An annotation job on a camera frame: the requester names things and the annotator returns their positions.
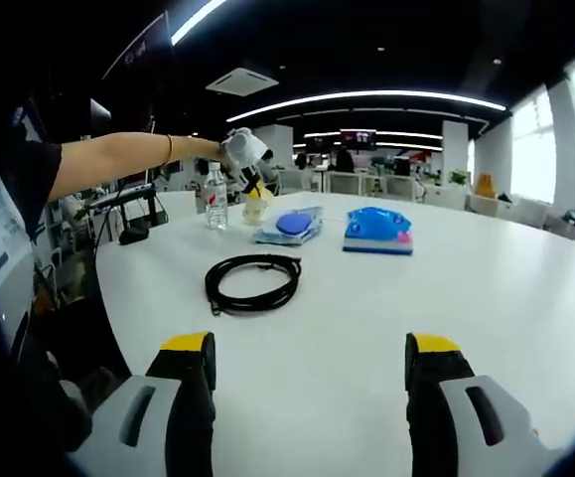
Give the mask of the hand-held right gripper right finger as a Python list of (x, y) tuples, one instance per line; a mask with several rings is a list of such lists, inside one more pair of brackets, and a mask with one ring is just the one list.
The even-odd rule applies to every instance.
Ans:
[(414, 476), (544, 476), (560, 460), (525, 406), (445, 337), (406, 335), (404, 383)]

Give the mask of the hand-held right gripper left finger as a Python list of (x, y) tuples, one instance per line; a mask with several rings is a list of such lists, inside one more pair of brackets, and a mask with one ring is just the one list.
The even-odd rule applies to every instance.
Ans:
[(73, 464), (84, 476), (211, 476), (215, 389), (215, 335), (168, 340), (97, 408)]

